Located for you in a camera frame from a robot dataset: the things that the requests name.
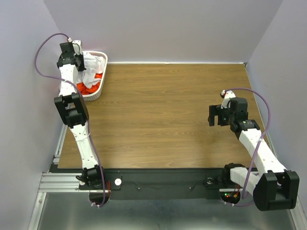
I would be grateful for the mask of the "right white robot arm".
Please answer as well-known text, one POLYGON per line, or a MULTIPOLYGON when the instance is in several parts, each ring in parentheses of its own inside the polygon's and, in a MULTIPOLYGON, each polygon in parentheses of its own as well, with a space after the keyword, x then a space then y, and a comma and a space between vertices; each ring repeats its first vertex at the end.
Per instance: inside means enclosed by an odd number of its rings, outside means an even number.
POLYGON ((261 136, 255 120, 248 118, 248 103, 244 98, 225 97, 222 104, 209 106, 209 125, 230 126, 246 148, 258 175, 242 164, 224 166, 221 183, 226 187, 239 185, 252 195, 260 211, 293 209, 296 207, 299 176, 282 165, 261 136))

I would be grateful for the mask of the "orange t shirt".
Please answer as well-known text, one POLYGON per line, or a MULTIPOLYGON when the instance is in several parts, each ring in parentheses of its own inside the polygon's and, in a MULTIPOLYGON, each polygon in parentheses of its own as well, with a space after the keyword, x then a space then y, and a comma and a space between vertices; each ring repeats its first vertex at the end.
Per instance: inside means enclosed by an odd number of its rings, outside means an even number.
POLYGON ((79 74, 77 79, 77 88, 82 95, 89 95, 98 91, 102 79, 100 74, 79 74))

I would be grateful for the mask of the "white t shirt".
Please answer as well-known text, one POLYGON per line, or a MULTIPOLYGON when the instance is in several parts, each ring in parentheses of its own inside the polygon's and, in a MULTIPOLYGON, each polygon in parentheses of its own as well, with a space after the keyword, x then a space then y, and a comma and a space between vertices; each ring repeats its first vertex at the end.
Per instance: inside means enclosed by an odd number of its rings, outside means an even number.
POLYGON ((78 73, 76 83, 83 83, 88 89, 98 84, 100 80, 96 78, 96 74, 101 74, 104 71, 105 59, 101 56, 92 55, 90 52, 84 52, 85 70, 78 73))

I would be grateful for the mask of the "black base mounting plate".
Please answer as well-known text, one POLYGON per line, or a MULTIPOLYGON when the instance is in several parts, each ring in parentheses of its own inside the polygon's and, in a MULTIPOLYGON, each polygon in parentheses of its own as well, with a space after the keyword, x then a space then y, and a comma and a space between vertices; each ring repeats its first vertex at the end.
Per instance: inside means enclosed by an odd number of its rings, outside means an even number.
MULTIPOLYGON (((80 169, 59 169, 51 173, 75 173, 80 169)), ((170 200, 170 199, 229 199, 236 195, 236 184, 222 182, 221 168, 181 169, 105 169, 105 189, 91 189, 79 180, 78 192, 88 193, 90 200, 170 200)))

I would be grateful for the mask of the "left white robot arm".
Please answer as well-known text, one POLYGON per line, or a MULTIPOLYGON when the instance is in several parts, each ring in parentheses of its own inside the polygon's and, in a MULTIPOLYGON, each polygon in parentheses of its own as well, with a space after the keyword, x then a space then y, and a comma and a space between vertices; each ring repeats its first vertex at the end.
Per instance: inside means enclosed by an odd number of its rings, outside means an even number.
POLYGON ((61 55, 57 67, 61 73, 59 96, 54 104, 63 123, 75 138, 82 160, 82 174, 77 180, 91 189, 105 189, 107 177, 103 174, 89 131, 89 113, 85 100, 77 88, 78 73, 85 70, 81 42, 70 39, 60 44, 61 55))

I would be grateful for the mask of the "aluminium frame rail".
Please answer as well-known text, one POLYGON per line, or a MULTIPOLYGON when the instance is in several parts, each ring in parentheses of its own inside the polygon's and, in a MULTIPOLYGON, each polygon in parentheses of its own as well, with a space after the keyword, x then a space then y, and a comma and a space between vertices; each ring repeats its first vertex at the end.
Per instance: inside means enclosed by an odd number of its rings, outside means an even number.
POLYGON ((75 175, 75 173, 52 173, 50 171, 41 175, 34 209, 28 226, 29 230, 38 229, 48 193, 69 193, 79 191, 78 182, 74 177, 75 175))

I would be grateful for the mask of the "white plastic laundry basket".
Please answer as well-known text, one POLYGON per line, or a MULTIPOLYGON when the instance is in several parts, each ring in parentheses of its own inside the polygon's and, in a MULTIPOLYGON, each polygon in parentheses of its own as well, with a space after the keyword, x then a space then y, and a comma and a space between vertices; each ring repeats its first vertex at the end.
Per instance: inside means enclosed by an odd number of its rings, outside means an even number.
POLYGON ((75 92, 75 87, 69 84, 72 82, 85 101, 94 101, 102 92, 108 57, 105 53, 98 51, 84 51, 83 57, 84 71, 78 71, 71 64, 60 67, 61 78, 66 80, 60 85, 60 93, 67 95, 69 92, 75 92))

